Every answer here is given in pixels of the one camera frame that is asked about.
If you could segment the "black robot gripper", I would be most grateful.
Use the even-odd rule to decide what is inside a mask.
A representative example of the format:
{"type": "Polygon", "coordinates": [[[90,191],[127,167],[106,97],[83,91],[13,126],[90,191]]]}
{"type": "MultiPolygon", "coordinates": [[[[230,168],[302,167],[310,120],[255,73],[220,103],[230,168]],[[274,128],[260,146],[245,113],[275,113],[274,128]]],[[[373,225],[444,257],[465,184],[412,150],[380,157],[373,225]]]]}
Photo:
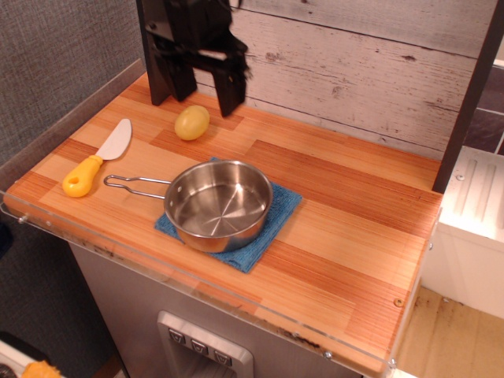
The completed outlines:
{"type": "Polygon", "coordinates": [[[155,101],[184,101],[197,89],[194,69],[213,73],[222,117],[245,101],[247,46],[230,31],[229,1],[159,1],[146,22],[160,78],[155,101]]]}

